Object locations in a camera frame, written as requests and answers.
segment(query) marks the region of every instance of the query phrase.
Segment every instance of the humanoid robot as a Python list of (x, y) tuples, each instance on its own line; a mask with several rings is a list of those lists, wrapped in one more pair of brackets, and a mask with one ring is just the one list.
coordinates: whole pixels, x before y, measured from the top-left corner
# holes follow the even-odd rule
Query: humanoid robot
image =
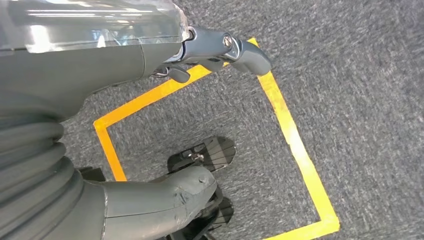
[(230, 207), (211, 171), (231, 162), (232, 141), (172, 156), (152, 182), (95, 181), (65, 157), (60, 122), (108, 86), (183, 83), (180, 65), (218, 71), (224, 62), (271, 69), (255, 45), (189, 27), (171, 0), (0, 0), (0, 239), (205, 239)]

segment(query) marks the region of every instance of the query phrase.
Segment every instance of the floor marking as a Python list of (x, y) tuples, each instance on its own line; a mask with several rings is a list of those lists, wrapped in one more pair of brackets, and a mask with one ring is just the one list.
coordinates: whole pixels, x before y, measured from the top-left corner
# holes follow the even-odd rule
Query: floor marking
[[(256, 46), (258, 45), (255, 38), (251, 38), (249, 42)], [(203, 66), (197, 65), (189, 69), (188, 73), (191, 75), (188, 82), (178, 83), (170, 79), (94, 121), (93, 125), (98, 139), (116, 181), (126, 181), (127, 178), (112, 144), (112, 140), (109, 137), (107, 128), (129, 115), (140, 111), (144, 107), (209, 75), (211, 72)], [(337, 232), (340, 229), (339, 219), (324, 189), (320, 176), (306, 152), (295, 121), (290, 114), (273, 74), (269, 72), (264, 76), (258, 76), (258, 80), (274, 109), (282, 134), (290, 146), (291, 153), (296, 160), (316, 211), (321, 218), (318, 222), (269, 237), (266, 240), (311, 240)]]

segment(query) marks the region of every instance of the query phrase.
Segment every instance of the screw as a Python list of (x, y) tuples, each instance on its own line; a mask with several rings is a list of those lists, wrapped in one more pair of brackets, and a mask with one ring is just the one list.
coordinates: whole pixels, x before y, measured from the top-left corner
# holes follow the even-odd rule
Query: screw
[(231, 39), (230, 36), (224, 36), (224, 46), (226, 48), (230, 48), (233, 45), (233, 40)]

